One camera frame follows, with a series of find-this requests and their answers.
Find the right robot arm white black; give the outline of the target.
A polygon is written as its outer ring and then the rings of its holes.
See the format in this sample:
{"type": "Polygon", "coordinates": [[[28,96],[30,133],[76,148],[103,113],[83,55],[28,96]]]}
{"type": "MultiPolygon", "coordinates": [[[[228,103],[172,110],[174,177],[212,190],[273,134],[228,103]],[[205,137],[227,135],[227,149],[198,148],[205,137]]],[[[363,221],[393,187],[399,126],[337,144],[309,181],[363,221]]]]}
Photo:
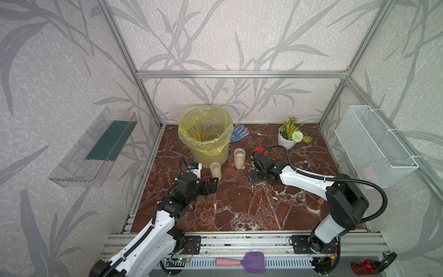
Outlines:
{"type": "Polygon", "coordinates": [[[311,173],[295,167],[288,149],[281,145],[271,146],[262,152],[251,154],[253,169],[248,172],[252,184],[267,182],[285,185],[312,193],[328,203],[329,215],[323,219],[309,236],[309,246],[316,252],[334,239],[355,230],[358,225],[381,216],[388,206],[383,188],[365,180],[352,179],[346,174],[327,176],[311,173]],[[375,189],[381,196],[381,207],[365,217],[370,204],[359,184],[375,189]]]}

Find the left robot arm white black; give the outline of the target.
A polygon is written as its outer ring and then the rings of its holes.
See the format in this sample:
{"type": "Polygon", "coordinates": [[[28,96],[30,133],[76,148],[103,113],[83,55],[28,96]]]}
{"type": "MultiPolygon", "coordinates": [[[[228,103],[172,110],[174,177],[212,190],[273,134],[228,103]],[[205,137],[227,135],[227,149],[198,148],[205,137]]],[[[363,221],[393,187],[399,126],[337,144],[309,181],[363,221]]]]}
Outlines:
{"type": "Polygon", "coordinates": [[[146,277],[167,255],[183,248],[184,231],[175,227],[200,196],[216,193],[218,178],[203,181],[193,172],[180,175],[162,197],[151,221],[109,261],[98,260],[90,277],[146,277]]]}

